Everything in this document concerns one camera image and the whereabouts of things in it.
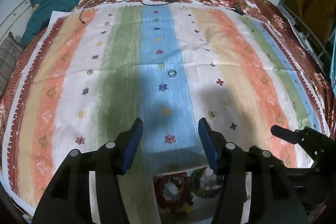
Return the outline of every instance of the blue stripe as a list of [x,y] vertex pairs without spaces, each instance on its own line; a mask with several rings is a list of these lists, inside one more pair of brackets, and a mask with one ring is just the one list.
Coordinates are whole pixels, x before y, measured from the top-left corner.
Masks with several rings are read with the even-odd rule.
[[[204,154],[196,153],[203,153],[203,148],[196,132],[188,81],[168,6],[142,8],[139,66],[146,170],[157,173],[167,172],[172,165],[178,169],[199,165]],[[176,70],[177,76],[170,78],[169,70]],[[162,84],[168,89],[160,91]],[[162,115],[163,108],[171,109],[171,114]],[[175,136],[172,144],[165,143],[169,134]]]
[[283,54],[281,49],[278,47],[278,44],[274,41],[273,37],[269,35],[269,33],[264,29],[264,27],[261,25],[261,23],[252,20],[253,25],[255,25],[263,34],[263,36],[266,38],[267,43],[271,46],[272,50],[274,51],[275,55],[279,58],[285,69],[287,70],[287,73],[292,80],[295,89],[298,91],[298,94],[300,96],[301,102],[306,110],[306,113],[310,119],[311,127],[313,128],[313,125],[316,125],[315,130],[321,132],[320,122],[317,119],[317,113],[313,109],[310,100],[307,96],[306,90],[303,87],[301,80],[299,79],[296,71],[292,67],[292,65],[289,63],[286,56]]

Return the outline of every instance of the bed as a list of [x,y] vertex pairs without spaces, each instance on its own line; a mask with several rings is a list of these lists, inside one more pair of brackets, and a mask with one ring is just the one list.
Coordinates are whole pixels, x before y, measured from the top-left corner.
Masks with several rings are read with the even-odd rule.
[[202,117],[228,141],[290,167],[311,159],[273,137],[272,125],[334,137],[330,83],[269,1],[122,1],[53,12],[1,98],[0,179],[29,215],[71,149],[96,150],[137,117],[142,142],[119,178],[131,223],[160,222],[153,177],[207,165]]

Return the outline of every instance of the red cross motif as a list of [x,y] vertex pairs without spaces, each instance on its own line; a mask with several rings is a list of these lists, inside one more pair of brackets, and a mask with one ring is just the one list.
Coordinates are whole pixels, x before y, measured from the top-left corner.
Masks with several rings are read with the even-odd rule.
[[224,82],[221,79],[218,79],[218,81],[216,83],[219,84],[219,85],[223,85]]

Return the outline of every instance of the green stripe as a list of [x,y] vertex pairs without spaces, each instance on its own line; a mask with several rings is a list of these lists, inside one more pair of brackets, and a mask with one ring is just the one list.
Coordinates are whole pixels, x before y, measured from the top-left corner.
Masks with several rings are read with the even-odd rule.
[[[131,128],[139,116],[139,36],[141,6],[118,10],[111,28],[100,67],[100,105],[98,116],[99,146],[114,141],[118,134]],[[154,223],[152,182],[143,171],[141,144],[131,169],[118,176],[120,192],[130,223]]]
[[298,122],[302,121],[302,126],[311,126],[309,116],[306,113],[305,107],[302,104],[301,98],[296,90],[293,81],[289,77],[287,69],[284,67],[281,60],[276,56],[271,45],[267,42],[266,38],[260,32],[258,28],[254,26],[252,21],[247,17],[240,16],[239,19],[246,25],[248,29],[253,29],[254,32],[251,34],[254,37],[254,40],[258,42],[260,48],[265,54],[269,54],[269,60],[274,64],[275,68],[279,68],[279,71],[276,70],[277,75],[279,76],[285,90],[289,96],[290,101],[292,102],[293,109],[295,110],[296,119]]

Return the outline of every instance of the green star motif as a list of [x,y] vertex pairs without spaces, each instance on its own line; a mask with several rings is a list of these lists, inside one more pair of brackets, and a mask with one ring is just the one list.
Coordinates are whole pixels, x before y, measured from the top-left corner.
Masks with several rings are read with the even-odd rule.
[[86,71],[86,74],[87,74],[87,75],[92,75],[92,74],[93,74],[93,69],[88,69],[88,70]]
[[164,63],[159,63],[157,65],[157,67],[160,69],[160,70],[163,70],[165,68],[165,64]]

